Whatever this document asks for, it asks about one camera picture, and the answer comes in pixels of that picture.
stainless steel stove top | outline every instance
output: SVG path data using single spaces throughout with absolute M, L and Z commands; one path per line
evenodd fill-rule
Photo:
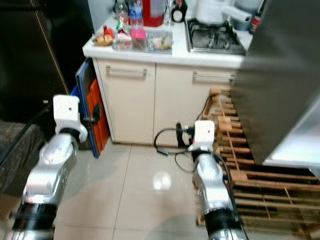
M 196 19 L 186 20 L 186 37 L 190 52 L 239 54 L 246 53 L 229 22 L 206 25 Z

black bottle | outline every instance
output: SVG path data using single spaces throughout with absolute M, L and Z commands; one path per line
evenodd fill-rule
M 185 0 L 176 0 L 173 9 L 171 10 L 171 19 L 175 23 L 185 21 L 188 5 Z

cabinet handle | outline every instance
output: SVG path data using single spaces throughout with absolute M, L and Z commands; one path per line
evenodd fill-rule
M 193 72 L 193 79 L 195 82 L 202 82 L 202 83 L 226 83 L 232 82 L 236 79 L 235 75 L 213 75 L 213 74 L 199 74 Z
M 129 70 L 129 69 L 120 69 L 120 68 L 111 68 L 111 66 L 106 66 L 105 69 L 109 74 L 112 72 L 119 73 L 119 74 L 135 74 L 135 75 L 147 75 L 147 69 L 144 68 L 142 71 L 140 70 Z

wooden pallet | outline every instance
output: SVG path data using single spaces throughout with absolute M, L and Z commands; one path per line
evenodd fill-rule
M 215 122 L 214 149 L 229 168 L 246 229 L 316 239 L 311 236 L 320 230 L 318 179 L 306 169 L 255 165 L 230 93 L 210 94 L 202 119 Z

water bottle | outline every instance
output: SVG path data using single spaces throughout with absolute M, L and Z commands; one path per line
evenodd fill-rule
M 142 0 L 129 0 L 129 16 L 132 29 L 141 29 L 144 26 Z

